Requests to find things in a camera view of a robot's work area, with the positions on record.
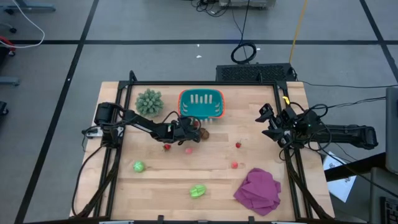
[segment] white paper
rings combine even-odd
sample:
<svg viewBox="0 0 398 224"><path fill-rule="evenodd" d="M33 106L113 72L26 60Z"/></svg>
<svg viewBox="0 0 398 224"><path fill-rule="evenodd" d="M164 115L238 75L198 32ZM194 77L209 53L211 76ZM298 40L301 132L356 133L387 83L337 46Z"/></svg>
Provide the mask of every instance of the white paper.
<svg viewBox="0 0 398 224"><path fill-rule="evenodd" d="M329 154L335 157L336 159L339 159L332 152L329 152ZM341 166L341 163L339 163L330 156L326 156L325 160L323 161L323 170L328 170L338 166ZM352 177L347 177L345 179L328 182L329 192L345 203L347 201L349 193L351 192L351 188L353 188L355 178L356 176L352 176Z"/></svg>

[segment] purple towel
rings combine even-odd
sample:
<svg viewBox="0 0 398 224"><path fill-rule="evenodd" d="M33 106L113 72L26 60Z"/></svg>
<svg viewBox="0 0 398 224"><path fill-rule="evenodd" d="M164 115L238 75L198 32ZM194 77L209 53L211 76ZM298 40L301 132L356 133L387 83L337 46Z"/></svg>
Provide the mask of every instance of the purple towel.
<svg viewBox="0 0 398 224"><path fill-rule="evenodd" d="M267 215L278 207L280 192L280 183L274 181L272 174L254 168L243 180L234 197L246 208L260 215Z"/></svg>

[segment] white cable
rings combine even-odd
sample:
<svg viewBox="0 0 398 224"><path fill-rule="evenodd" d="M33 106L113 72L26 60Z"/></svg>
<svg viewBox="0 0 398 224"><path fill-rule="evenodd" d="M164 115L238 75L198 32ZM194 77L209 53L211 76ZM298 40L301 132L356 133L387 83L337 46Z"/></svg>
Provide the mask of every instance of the white cable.
<svg viewBox="0 0 398 224"><path fill-rule="evenodd" d="M19 47L19 46L12 46L12 45L8 45L8 44L4 43L4 42L1 41L1 40L0 40L0 44L5 45L6 47L12 47L12 48L16 48L16 49L23 49L23 48L29 48L29 47L36 47L36 46L39 46L40 44L42 44L42 42L43 42L43 40L44 40L44 37L45 37L44 31L43 31L39 26L37 26L34 22L32 22L32 21L24 14L24 12L22 12L22 9L20 9L18 3L16 3L15 0L12 0L12 1L13 1L13 3L17 6L17 8L19 9L19 11L22 13L22 15L23 15L31 24L33 24L33 26L36 26L36 28L38 28L38 29L43 33L43 37L42 37L42 40L41 40L38 44L28 45L28 46L20 46L20 47Z"/></svg>

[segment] wooden tabletop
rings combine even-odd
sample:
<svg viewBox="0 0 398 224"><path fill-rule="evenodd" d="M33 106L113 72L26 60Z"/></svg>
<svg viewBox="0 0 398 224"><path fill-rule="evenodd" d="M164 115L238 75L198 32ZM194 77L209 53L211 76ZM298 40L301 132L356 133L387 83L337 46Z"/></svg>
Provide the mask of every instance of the wooden tabletop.
<svg viewBox="0 0 398 224"><path fill-rule="evenodd" d="M114 102L117 86L117 82L102 83L98 103ZM169 112L177 110L178 95L191 88L221 90L226 103L225 115L212 122L203 122L202 126L210 133L208 140L200 143L186 141L181 146L173 144L170 152L164 152L163 144L153 140L149 134L128 126L112 219L156 220L158 215L164 215L166 220L246 221L248 216L254 216L256 221L294 220L286 166L278 157L280 147L261 133L267 129L267 123L254 122L264 103L270 103L276 111L271 86L137 85L132 88L131 110L136 110L138 93L147 88L160 91L165 103L161 114L153 119L156 123L161 122ZM302 83L288 83L288 89L291 101L308 108ZM242 144L239 149L235 147L238 141ZM89 140L84 159L99 145L100 138ZM194 148L192 154L185 153L187 147ZM104 152L105 149L102 149L97 153L81 174L75 201L77 212L98 188ZM302 160L309 191L325 211L334 216L320 156L316 152L302 149ZM135 161L145 163L146 170L143 173L134 172ZM237 169L231 168L233 161L239 164ZM266 216L246 209L233 197L247 173L255 167L270 172L282 186L280 205ZM195 184L206 185L207 191L202 197L192 199L189 190ZM299 190L297 192L301 216L305 217L302 195ZM107 198L108 192L104 194L101 214L105 214Z"/></svg>

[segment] teal basket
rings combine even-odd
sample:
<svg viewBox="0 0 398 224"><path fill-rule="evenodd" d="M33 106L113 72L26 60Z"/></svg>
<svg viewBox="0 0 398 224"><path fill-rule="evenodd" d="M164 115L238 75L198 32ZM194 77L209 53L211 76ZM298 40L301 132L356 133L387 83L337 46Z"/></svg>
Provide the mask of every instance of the teal basket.
<svg viewBox="0 0 398 224"><path fill-rule="evenodd" d="M184 90L178 98L178 112L183 116L198 119L220 118L224 116L224 95L219 90Z"/></svg>

